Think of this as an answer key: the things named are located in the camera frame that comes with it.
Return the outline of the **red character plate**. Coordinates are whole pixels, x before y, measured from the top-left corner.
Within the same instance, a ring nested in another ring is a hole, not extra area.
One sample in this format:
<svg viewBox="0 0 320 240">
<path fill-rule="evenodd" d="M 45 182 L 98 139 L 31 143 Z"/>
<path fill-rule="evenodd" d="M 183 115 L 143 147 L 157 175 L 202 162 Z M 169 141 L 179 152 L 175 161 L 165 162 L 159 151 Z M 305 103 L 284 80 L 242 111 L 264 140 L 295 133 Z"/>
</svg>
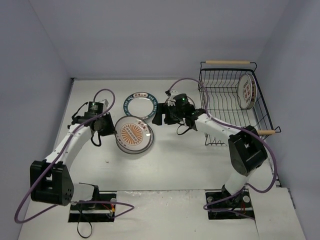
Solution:
<svg viewBox="0 0 320 240">
<path fill-rule="evenodd" d="M 243 74 L 238 82 L 237 101 L 242 110 L 247 110 L 252 97 L 252 83 L 248 73 Z"/>
<path fill-rule="evenodd" d="M 257 100 L 257 83 L 255 80 L 255 77 L 252 74 L 249 73 L 248 76 L 251 80 L 251 88 L 252 88 L 251 99 L 247 108 L 248 110 L 250 110 L 254 107 Z"/>
<path fill-rule="evenodd" d="M 129 154 L 129 155 L 137 155 L 137 154 L 142 154 L 146 152 L 148 149 L 150 149 L 154 143 L 152 140 L 146 147 L 139 149 L 139 150 L 131 150 L 123 147 L 117 140 L 115 141 L 117 147 L 124 153 Z"/>
</svg>

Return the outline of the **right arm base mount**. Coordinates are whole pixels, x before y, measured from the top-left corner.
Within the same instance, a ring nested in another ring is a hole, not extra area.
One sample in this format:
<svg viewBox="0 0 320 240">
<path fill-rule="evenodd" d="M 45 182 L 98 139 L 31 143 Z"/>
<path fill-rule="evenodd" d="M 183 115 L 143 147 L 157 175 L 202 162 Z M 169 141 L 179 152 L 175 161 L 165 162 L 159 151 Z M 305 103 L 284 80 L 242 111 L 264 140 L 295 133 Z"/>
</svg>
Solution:
<svg viewBox="0 0 320 240">
<path fill-rule="evenodd" d="M 255 220 L 249 191 L 246 189 L 238 196 L 205 207 L 209 220 Z"/>
</svg>

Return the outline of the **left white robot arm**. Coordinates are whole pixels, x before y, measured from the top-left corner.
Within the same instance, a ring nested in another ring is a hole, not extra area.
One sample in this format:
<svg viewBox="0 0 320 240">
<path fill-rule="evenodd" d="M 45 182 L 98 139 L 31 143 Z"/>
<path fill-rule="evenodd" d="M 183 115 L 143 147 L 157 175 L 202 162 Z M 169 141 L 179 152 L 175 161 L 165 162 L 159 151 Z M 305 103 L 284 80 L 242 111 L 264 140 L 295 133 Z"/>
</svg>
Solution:
<svg viewBox="0 0 320 240">
<path fill-rule="evenodd" d="M 42 161 L 34 161 L 30 166 L 30 197 L 35 202 L 67 206 L 82 202 L 89 210 L 100 204 L 97 185 L 74 183 L 70 176 L 71 166 L 83 146 L 98 137 L 115 135 L 116 130 L 106 99 L 87 102 L 84 115 L 75 113 L 68 125 L 68 132 L 55 150 Z"/>
</svg>

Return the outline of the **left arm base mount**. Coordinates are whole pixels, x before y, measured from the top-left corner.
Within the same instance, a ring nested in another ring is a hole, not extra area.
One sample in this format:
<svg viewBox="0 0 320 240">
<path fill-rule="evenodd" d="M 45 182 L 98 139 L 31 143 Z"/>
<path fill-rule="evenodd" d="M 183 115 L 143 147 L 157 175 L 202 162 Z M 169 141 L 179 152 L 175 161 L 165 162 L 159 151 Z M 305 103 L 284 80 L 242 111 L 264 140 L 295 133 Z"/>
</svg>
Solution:
<svg viewBox="0 0 320 240">
<path fill-rule="evenodd" d="M 115 206 L 110 202 L 117 198 L 116 192 L 103 191 L 99 193 L 99 200 L 103 203 L 72 204 L 70 205 L 69 223 L 109 223 L 114 222 Z"/>
</svg>

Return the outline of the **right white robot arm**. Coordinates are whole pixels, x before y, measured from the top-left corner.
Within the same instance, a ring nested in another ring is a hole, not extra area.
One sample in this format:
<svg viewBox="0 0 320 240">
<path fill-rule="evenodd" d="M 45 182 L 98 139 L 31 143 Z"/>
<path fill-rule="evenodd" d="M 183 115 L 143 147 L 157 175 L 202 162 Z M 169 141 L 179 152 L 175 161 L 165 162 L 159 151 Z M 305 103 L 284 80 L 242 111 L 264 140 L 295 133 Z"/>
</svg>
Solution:
<svg viewBox="0 0 320 240">
<path fill-rule="evenodd" d="M 268 157 L 253 126 L 230 126 L 208 114 L 205 109 L 195 108 L 185 93 L 172 94 L 166 102 L 158 103 L 152 123 L 157 126 L 184 125 L 188 130 L 205 133 L 228 146 L 233 170 L 221 189 L 221 200 L 227 206 L 233 206 L 239 201 L 238 192 Z"/>
</svg>

